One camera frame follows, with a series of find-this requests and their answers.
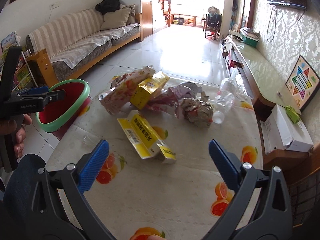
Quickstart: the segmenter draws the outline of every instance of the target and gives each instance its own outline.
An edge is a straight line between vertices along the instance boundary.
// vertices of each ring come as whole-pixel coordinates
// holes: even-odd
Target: staircase
[[[167,20],[167,26],[171,27],[171,0],[158,0],[161,4],[161,10],[163,11],[163,15],[166,17]]]

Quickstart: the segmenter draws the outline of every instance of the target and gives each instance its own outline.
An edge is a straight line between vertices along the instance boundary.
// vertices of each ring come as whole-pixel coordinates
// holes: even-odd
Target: green trash can rim
[[[84,101],[89,97],[90,87],[87,84],[87,82],[82,79],[69,79],[69,80],[62,81],[58,84],[55,84],[53,87],[51,87],[49,89],[49,91],[51,92],[52,90],[54,90],[55,88],[57,88],[59,86],[62,86],[64,84],[68,84],[68,83],[73,83],[73,82],[78,82],[78,83],[84,84],[84,89],[83,89],[81,95],[79,96],[79,98],[73,103],[73,105],[66,112],[64,112],[56,120],[49,122],[49,123],[42,123],[39,118],[39,113],[36,113],[36,120],[37,120],[38,124],[40,125],[40,128],[42,130],[44,130],[45,132],[52,133],[52,132],[59,130],[62,127],[62,125],[64,125],[76,113],[76,111],[79,109],[79,107],[81,107],[81,105],[84,103]]]

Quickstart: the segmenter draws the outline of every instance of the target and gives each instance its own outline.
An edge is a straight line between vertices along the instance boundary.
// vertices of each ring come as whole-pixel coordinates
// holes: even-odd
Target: metal bolt
[[[273,167],[273,170],[274,170],[275,172],[278,172],[278,173],[281,171],[280,167],[278,167],[278,166],[274,166],[274,167]]]
[[[39,173],[39,174],[44,173],[44,168],[40,168],[40,169],[38,170],[38,173]]]
[[[251,163],[244,163],[244,164],[242,164],[242,166],[247,170],[252,168]]]
[[[67,170],[72,171],[76,166],[73,163],[67,165]]]

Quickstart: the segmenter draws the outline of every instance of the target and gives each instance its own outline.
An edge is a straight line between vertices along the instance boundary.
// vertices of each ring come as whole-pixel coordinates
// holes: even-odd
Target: jeans
[[[6,210],[13,220],[24,230],[33,177],[38,169],[44,168],[44,166],[45,161],[38,155],[25,155],[9,179],[4,192],[3,204]]]

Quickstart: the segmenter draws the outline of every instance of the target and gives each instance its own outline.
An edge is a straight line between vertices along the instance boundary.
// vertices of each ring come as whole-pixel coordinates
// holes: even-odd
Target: pillow
[[[134,16],[135,16],[135,6],[136,5],[133,4],[133,5],[128,5],[128,6],[123,7],[123,9],[130,8],[130,15],[129,15],[129,18],[128,18],[128,21],[127,21],[127,25],[136,23],[136,19],[134,18]]]
[[[130,8],[108,12],[104,15],[104,22],[100,28],[101,31],[124,27],[127,24],[130,14]]]

